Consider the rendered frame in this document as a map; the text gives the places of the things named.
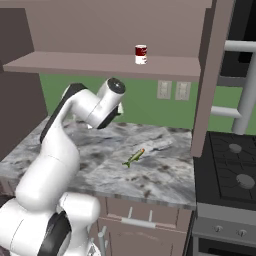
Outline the brown cabinet door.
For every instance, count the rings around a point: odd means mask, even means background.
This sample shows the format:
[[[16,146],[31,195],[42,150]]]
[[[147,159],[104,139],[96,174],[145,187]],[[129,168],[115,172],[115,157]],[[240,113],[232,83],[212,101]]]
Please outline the brown cabinet door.
[[[193,157],[202,155],[234,3],[235,0],[212,0],[212,7],[206,9],[199,51],[201,73],[190,151]]]
[[[34,51],[24,8],[0,8],[0,161],[47,115],[37,73],[4,65]]]

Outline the green fish with orange head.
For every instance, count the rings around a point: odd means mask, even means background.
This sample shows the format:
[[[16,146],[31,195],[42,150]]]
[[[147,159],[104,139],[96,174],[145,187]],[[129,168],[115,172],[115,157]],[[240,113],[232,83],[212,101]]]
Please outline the green fish with orange head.
[[[126,162],[123,162],[122,165],[126,165],[128,168],[130,168],[131,163],[134,161],[138,161],[144,152],[145,152],[144,148],[138,150]]]

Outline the red and white can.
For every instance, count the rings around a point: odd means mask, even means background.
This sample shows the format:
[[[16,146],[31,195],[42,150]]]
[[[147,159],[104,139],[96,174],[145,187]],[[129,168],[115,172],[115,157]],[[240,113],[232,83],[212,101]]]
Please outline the red and white can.
[[[135,63],[143,65],[147,63],[147,46],[136,45],[135,46]]]

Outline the brown drawer front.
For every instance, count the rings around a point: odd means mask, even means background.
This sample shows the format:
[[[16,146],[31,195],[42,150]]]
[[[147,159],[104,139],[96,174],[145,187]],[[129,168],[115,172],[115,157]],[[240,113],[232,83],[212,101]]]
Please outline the brown drawer front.
[[[191,210],[157,204],[147,204],[125,199],[99,197],[101,217],[115,220],[143,221],[171,230],[186,232],[191,219]]]

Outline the black and grey stove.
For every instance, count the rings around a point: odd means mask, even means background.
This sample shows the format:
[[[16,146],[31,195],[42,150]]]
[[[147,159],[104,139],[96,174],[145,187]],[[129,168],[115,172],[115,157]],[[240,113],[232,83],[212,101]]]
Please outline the black and grey stove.
[[[207,133],[194,172],[193,256],[256,256],[256,135]]]

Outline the brown cupboard door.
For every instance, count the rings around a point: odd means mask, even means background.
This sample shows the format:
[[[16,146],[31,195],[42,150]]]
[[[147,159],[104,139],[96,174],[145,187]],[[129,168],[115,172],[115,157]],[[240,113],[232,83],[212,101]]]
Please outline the brown cupboard door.
[[[90,236],[99,245],[98,233],[106,227],[106,256],[183,256],[187,233],[171,229],[144,228],[99,218]]]

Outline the black range hood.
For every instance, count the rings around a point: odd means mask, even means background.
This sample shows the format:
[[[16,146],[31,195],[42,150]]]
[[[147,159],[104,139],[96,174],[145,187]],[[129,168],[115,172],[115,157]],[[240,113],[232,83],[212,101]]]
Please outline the black range hood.
[[[256,42],[256,0],[236,0],[228,39]],[[245,77],[251,58],[251,53],[226,51],[220,75]]]

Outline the white wall socket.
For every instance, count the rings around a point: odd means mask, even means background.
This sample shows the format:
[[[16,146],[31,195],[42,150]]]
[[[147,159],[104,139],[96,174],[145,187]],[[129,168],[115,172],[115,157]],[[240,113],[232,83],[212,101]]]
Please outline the white wall socket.
[[[158,81],[157,87],[157,98],[158,99],[170,99],[171,98],[171,88],[172,82],[171,81]]]
[[[191,88],[190,82],[178,82],[176,84],[175,99],[188,101],[190,97],[190,88]]]

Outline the brown open wall cabinet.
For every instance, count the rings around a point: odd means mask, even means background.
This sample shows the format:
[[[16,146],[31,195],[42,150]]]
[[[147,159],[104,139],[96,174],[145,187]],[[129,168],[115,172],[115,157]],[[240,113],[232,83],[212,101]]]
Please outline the brown open wall cabinet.
[[[6,71],[197,81],[212,0],[0,0],[24,8],[34,51]],[[135,63],[135,46],[147,63]]]

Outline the grey metal bar frame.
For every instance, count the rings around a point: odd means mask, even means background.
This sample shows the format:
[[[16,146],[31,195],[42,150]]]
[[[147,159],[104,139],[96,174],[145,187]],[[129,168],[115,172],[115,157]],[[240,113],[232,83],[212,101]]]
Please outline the grey metal bar frame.
[[[212,115],[232,117],[234,119],[232,132],[237,135],[243,135],[246,132],[254,105],[256,104],[256,42],[227,40],[224,50],[252,53],[238,108],[211,107]]]

